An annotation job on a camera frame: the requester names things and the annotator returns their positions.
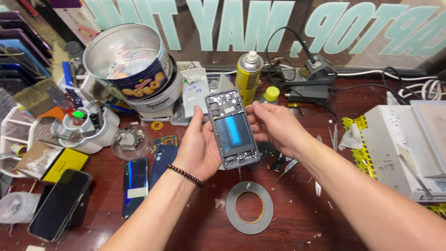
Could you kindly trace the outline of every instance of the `rubber band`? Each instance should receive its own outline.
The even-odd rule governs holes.
[[[163,128],[163,126],[164,126],[163,122],[160,122],[160,121],[155,121],[151,125],[152,129],[155,131],[161,130],[161,128]]]

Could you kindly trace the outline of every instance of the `yellow spray can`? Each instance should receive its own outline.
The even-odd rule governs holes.
[[[250,51],[239,58],[235,87],[239,90],[245,106],[252,104],[254,101],[262,67],[263,59],[255,51]]]

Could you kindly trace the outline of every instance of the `beaded bracelet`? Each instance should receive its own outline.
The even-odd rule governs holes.
[[[187,172],[181,170],[180,168],[174,167],[172,165],[166,165],[167,168],[170,168],[172,170],[174,170],[175,172],[182,174],[183,176],[185,176],[186,178],[190,179],[191,181],[195,182],[195,184],[199,187],[202,188],[203,187],[203,182],[201,182],[199,179],[193,177],[192,175],[188,174]]]

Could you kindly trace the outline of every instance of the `yellow cap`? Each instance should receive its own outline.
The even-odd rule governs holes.
[[[279,91],[279,89],[277,89],[277,87],[270,86],[266,89],[266,92],[263,95],[263,97],[268,102],[274,102],[274,101],[276,101],[279,94],[280,94],[280,91]]]

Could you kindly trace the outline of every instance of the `teal lettering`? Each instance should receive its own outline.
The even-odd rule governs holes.
[[[426,47],[435,36],[446,28],[446,11],[436,16],[430,23],[422,27],[409,40],[404,42],[396,50],[396,54],[403,54],[409,50],[410,55],[432,56],[446,46],[446,38],[443,38],[434,46]]]
[[[153,19],[152,11],[147,5],[147,0],[133,0],[136,10],[139,12],[142,23],[158,32],[158,27]]]
[[[380,54],[398,55],[394,52],[396,47],[424,23],[438,9],[436,6],[418,6],[406,11],[386,31],[385,37],[392,41]]]
[[[101,30],[105,30],[113,26],[97,0],[84,0],[84,3],[94,15],[93,20]]]
[[[328,54],[336,54],[347,49],[372,18],[375,5],[364,2],[351,7],[342,16],[324,46]]]
[[[321,4],[311,13],[305,25],[305,35],[314,38],[309,48],[310,52],[320,52],[348,4],[338,2]]]
[[[381,4],[373,14],[372,18],[376,18],[370,28],[364,33],[359,42],[349,52],[350,54],[360,54],[365,47],[376,37],[376,35],[392,20],[397,19],[403,13],[408,5],[405,4]]]
[[[299,41],[294,41],[293,44],[291,45],[291,49],[289,50],[289,56],[291,58],[298,58],[299,56],[297,54],[300,53],[301,50],[302,50],[301,43],[299,43]]]
[[[181,50],[172,15],[178,15],[175,0],[150,0],[150,9],[160,18],[167,44],[171,50]]]
[[[294,1],[249,1],[248,21],[245,34],[245,51],[265,51],[271,35],[288,24]],[[268,52],[279,50],[285,30],[278,31],[268,46]]]
[[[117,6],[112,0],[100,1],[105,9],[105,12],[108,14],[108,17],[111,19],[113,25],[141,22],[131,0],[117,0]]]
[[[198,34],[200,35],[201,50],[213,50],[212,29],[219,6],[219,0],[186,0]]]
[[[243,51],[243,2],[242,0],[225,0],[220,22],[217,51]]]

